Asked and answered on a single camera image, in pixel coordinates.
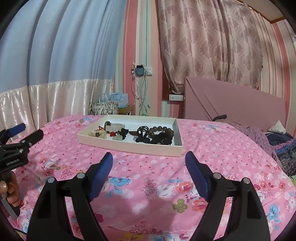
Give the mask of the left hand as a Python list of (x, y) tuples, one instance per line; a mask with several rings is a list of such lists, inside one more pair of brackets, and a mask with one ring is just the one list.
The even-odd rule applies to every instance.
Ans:
[(1, 181), (1, 195), (6, 194), (8, 203), (12, 204), (14, 207), (20, 205), (21, 196), (20, 196), (20, 188), (17, 183), (16, 175), (13, 171), (11, 173), (11, 181), (6, 183), (5, 181)]

